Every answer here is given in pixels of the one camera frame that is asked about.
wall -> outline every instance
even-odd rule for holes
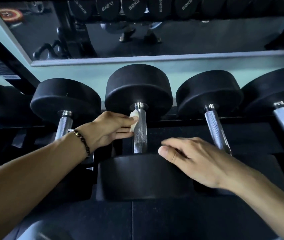
[[[93,88],[104,100],[105,88],[109,76],[118,68],[129,63],[92,64],[56,67],[31,67],[17,49],[11,38],[0,26],[0,42],[12,52],[40,81],[62,77],[74,79]],[[284,67],[284,56],[260,56],[243,58],[217,58],[180,61],[144,62],[158,67],[165,72],[170,80],[173,96],[178,87],[197,73],[222,69],[231,72],[242,87],[254,78]]]

white tissue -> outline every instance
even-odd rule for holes
[[[130,117],[133,117],[133,116],[139,117],[139,112],[137,110],[134,110],[133,112],[130,113]],[[131,125],[130,132],[134,132],[134,128],[135,128],[136,125],[137,125],[137,122],[135,124]]]

forearm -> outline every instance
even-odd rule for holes
[[[236,181],[230,190],[284,239],[284,192],[255,170],[239,175]]]
[[[74,134],[0,166],[0,239],[86,157]]]

beaded bracelet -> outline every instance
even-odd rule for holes
[[[69,129],[69,132],[73,132],[78,138],[80,138],[80,140],[82,141],[82,143],[85,146],[86,153],[88,154],[87,157],[89,157],[90,156],[90,148],[89,148],[88,144],[86,144],[86,140],[83,137],[83,135],[81,135],[81,133],[76,129]]]

hand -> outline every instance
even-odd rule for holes
[[[246,166],[201,138],[170,138],[161,142],[159,154],[190,178],[211,187],[233,190],[239,177],[251,174]]]
[[[133,136],[130,127],[138,121],[138,117],[128,116],[110,111],[103,112],[93,122],[76,128],[87,141],[90,150],[93,152],[99,147],[109,145],[116,139],[123,139]]]

